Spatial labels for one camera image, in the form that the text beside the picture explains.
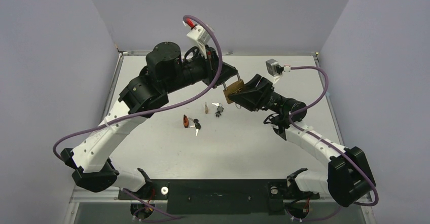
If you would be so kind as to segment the large brass padlock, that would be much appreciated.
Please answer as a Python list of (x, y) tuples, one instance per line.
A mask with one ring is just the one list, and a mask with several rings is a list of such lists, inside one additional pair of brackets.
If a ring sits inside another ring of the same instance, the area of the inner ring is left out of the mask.
[(241, 79), (240, 75), (237, 74), (237, 80), (230, 85), (226, 85), (226, 82), (222, 83), (223, 93), (227, 104), (232, 104), (233, 101), (229, 98), (230, 95), (240, 92), (244, 88), (244, 81)]

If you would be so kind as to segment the black key bunch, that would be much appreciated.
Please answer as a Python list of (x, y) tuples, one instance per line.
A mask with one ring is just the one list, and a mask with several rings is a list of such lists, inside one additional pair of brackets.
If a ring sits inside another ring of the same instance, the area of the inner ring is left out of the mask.
[(199, 130), (201, 129), (201, 124), (198, 119), (189, 118), (189, 127), (195, 129), (195, 136), (198, 136)]

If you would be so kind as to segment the orange black padlock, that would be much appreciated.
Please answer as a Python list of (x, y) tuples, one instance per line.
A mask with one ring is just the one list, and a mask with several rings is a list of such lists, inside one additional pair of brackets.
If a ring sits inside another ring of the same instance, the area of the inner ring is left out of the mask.
[(189, 127), (189, 119), (188, 119), (188, 117), (186, 115), (183, 115), (183, 126), (185, 128)]

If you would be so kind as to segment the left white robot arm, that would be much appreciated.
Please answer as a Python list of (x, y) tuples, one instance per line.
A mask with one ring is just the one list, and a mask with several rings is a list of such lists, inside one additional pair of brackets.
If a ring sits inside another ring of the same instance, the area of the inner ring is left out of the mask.
[(168, 103), (170, 93), (198, 82), (215, 88), (238, 74), (209, 46), (192, 47), (188, 53), (190, 59), (182, 57), (173, 42), (157, 44), (146, 56), (146, 66), (121, 91), (97, 129), (80, 145), (61, 152), (63, 162), (74, 170), (77, 186), (94, 193), (114, 186), (132, 191), (140, 199), (150, 195), (148, 175), (140, 168), (113, 164), (113, 151), (154, 110)]

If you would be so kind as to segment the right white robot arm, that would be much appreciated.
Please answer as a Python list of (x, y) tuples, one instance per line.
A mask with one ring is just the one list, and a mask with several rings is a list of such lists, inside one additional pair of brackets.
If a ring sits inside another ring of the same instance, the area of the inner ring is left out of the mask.
[(340, 206), (348, 207), (375, 191), (376, 182), (365, 153), (356, 146), (348, 148), (317, 133), (303, 121), (306, 104), (278, 94), (268, 79), (257, 74), (248, 83), (231, 84), (224, 94), (229, 104), (249, 111), (272, 111), (264, 124), (270, 124), (276, 135), (297, 145), (325, 167), (323, 171), (302, 168), (290, 174), (286, 179), (290, 196), (329, 195)]

